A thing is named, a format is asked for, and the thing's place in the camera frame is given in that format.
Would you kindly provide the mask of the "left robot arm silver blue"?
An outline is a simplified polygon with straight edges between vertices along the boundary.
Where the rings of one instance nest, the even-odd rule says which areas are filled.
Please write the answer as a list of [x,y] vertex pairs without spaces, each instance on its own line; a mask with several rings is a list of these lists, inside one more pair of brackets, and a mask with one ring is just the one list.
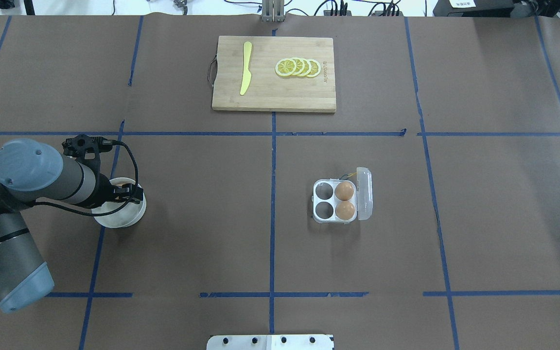
[[62,209],[108,228],[127,228],[146,212],[147,200],[134,166],[134,179],[109,179],[101,172],[101,153],[122,141],[80,134],[66,139],[63,151],[31,138],[0,148],[0,310],[17,312],[47,296],[55,282],[22,217],[36,206]]

